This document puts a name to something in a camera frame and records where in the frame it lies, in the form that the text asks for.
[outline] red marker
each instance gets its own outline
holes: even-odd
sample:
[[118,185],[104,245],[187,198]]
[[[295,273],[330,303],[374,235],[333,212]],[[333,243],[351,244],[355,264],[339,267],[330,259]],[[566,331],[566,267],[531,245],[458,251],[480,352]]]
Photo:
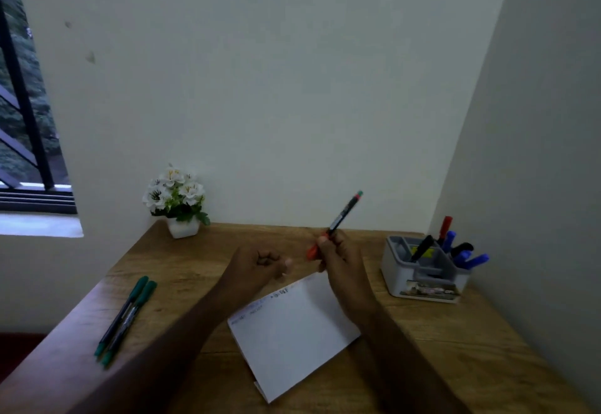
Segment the red marker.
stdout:
[[[358,191],[357,194],[355,194],[353,198],[350,199],[350,202],[346,204],[346,207],[344,207],[344,209],[340,212],[340,214],[334,220],[334,222],[330,224],[330,227],[327,228],[326,232],[324,233],[324,236],[329,238],[332,234],[334,234],[334,231],[338,228],[338,226],[340,226],[342,220],[346,218],[346,216],[353,209],[355,204],[359,202],[361,196],[363,196],[363,191]],[[306,258],[307,260],[314,261],[317,258],[317,254],[319,254],[319,246],[314,244],[311,248],[309,248],[309,250],[307,250]]]
[[438,235],[438,240],[436,241],[436,243],[438,243],[439,245],[442,245],[443,243],[445,243],[445,238],[447,238],[447,232],[449,231],[449,228],[451,227],[452,221],[453,221],[452,216],[445,216],[445,219],[442,220],[442,226],[440,227],[440,234]]

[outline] potted plant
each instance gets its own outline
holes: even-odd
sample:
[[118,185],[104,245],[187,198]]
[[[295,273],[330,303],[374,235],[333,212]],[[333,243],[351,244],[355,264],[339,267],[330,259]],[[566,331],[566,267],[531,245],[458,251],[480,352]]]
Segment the potted plant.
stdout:
[[169,164],[166,173],[152,180],[142,198],[152,216],[165,216],[173,238],[194,236],[200,223],[211,224],[202,211],[204,188],[197,179]]

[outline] white flower pot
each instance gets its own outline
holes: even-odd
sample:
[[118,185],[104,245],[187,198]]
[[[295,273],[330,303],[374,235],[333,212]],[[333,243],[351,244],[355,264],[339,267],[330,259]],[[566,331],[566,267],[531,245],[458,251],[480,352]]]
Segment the white flower pot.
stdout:
[[177,218],[167,218],[167,227],[173,238],[191,237],[198,234],[200,221],[195,217],[190,222],[178,221]]

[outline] pen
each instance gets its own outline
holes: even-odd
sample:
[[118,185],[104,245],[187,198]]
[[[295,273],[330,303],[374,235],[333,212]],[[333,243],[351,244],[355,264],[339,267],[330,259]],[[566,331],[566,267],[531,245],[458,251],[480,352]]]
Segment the pen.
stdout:
[[459,256],[459,253],[461,253],[461,251],[473,251],[473,250],[474,250],[474,246],[471,245],[470,243],[462,243],[462,244],[458,244],[449,253],[451,255],[451,258],[454,258],[454,257]]
[[[363,196],[363,191],[358,191],[357,194],[355,194],[353,196],[353,198],[350,199],[349,203],[346,204],[346,207],[344,207],[342,209],[342,211],[336,217],[336,219],[334,220],[334,222],[332,222],[332,224],[330,224],[330,227],[327,228],[327,230],[326,230],[326,232],[324,234],[325,236],[330,237],[334,233],[334,231],[338,228],[338,226],[340,226],[340,223],[342,222],[342,220],[344,218],[346,218],[346,216],[353,209],[353,207],[355,206],[355,204],[357,202],[359,202],[359,199],[361,198],[361,196]],[[307,260],[314,261],[317,258],[317,254],[318,253],[319,253],[319,246],[317,246],[316,244],[314,244],[306,252],[306,258],[307,258]]]
[[445,238],[445,242],[442,244],[442,250],[445,253],[448,253],[449,251],[451,251],[451,245],[453,244],[453,240],[455,240],[456,236],[457,236],[457,233],[455,233],[453,231],[447,232],[447,237]]
[[426,236],[415,250],[415,253],[411,256],[409,262],[417,262],[419,258],[421,258],[424,255],[424,253],[428,251],[428,248],[431,247],[433,244],[434,237]]
[[113,356],[119,350],[119,346],[121,345],[121,342],[123,342],[123,339],[125,338],[129,327],[131,327],[133,320],[136,319],[138,311],[140,310],[142,305],[145,304],[146,301],[150,298],[154,291],[154,288],[156,288],[156,283],[154,281],[148,281],[146,286],[144,286],[142,293],[136,299],[136,302],[133,304],[133,308],[130,310],[129,314],[123,321],[123,324],[121,324],[121,327],[119,327],[115,339],[110,343],[109,349],[106,350],[106,354],[102,358],[102,365],[104,365],[105,368],[110,364],[110,361],[112,360]]
[[488,262],[490,259],[491,258],[488,256],[488,254],[484,253],[484,254],[481,254],[480,256],[476,256],[475,258],[463,263],[461,268],[465,268],[466,270],[471,270],[474,267],[477,267],[479,265],[482,265],[482,264]]
[[472,255],[471,251],[461,251],[461,253],[459,253],[458,256],[456,256],[455,258],[453,258],[453,264],[455,264],[456,266],[462,268],[462,264],[468,260],[470,258],[470,256]]
[[116,318],[113,319],[113,322],[110,325],[109,329],[106,331],[106,333],[104,334],[104,336],[98,343],[98,347],[96,348],[96,352],[94,353],[94,356],[98,357],[105,350],[106,346],[110,342],[110,339],[113,337],[117,328],[119,327],[119,323],[121,322],[121,319],[123,319],[123,316],[125,315],[125,312],[129,308],[129,305],[132,304],[136,300],[136,298],[138,298],[138,296],[140,295],[140,292],[142,292],[142,289],[144,289],[144,286],[146,286],[147,282],[148,282],[148,276],[143,276],[142,278],[140,278],[138,280],[138,282],[134,286],[133,290],[131,291],[131,294],[127,298],[126,302],[121,307],[121,311],[119,311],[119,314],[117,314]]
[[442,220],[442,226],[440,226],[440,234],[438,234],[438,243],[440,246],[445,242],[445,237],[447,236],[447,232],[451,227],[451,222],[453,221],[452,216],[445,216],[445,219]]

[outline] blue marker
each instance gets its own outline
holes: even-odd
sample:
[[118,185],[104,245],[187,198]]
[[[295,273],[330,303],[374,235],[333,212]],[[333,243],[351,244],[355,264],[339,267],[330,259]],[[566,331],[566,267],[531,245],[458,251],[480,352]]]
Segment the blue marker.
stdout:
[[470,258],[471,255],[471,251],[461,251],[461,253],[459,253],[457,256],[455,256],[455,259],[453,259],[453,264],[463,268],[462,265]]
[[489,260],[490,257],[488,256],[488,254],[484,253],[464,263],[462,268],[465,268],[466,270],[471,270],[472,268],[482,265],[485,262],[488,262]]
[[445,242],[442,244],[442,250],[445,253],[448,253],[449,251],[451,251],[451,245],[453,244],[453,240],[455,240],[456,236],[457,236],[456,232],[453,232],[453,231],[447,232],[447,238],[445,238]]

